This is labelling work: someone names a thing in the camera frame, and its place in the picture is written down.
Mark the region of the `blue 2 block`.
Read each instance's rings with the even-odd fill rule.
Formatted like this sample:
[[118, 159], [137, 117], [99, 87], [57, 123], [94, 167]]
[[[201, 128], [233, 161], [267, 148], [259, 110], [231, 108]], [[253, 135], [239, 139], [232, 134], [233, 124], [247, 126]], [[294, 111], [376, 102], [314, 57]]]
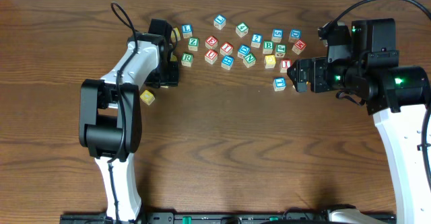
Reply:
[[261, 34], [253, 34], [251, 39], [251, 47], [259, 48], [261, 46], [263, 36]]

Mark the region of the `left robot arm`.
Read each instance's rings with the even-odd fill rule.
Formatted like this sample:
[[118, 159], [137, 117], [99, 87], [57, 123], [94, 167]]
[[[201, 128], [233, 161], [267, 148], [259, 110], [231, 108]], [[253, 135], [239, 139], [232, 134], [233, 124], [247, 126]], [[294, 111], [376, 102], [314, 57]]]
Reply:
[[79, 142], [98, 165], [108, 207], [103, 223], [135, 223], [141, 218], [134, 154], [142, 136], [140, 93], [143, 87], [176, 87], [173, 27], [153, 19], [146, 33], [134, 32], [115, 67], [100, 79], [86, 79], [80, 89]]

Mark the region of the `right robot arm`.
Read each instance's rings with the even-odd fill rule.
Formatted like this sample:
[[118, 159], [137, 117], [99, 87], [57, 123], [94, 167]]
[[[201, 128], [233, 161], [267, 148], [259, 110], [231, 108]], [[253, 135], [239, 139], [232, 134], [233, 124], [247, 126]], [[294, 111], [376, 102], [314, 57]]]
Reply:
[[329, 32], [327, 56], [287, 70], [295, 90], [358, 96], [383, 141], [398, 223], [430, 222], [430, 82], [419, 66], [399, 66], [392, 18], [353, 21]]

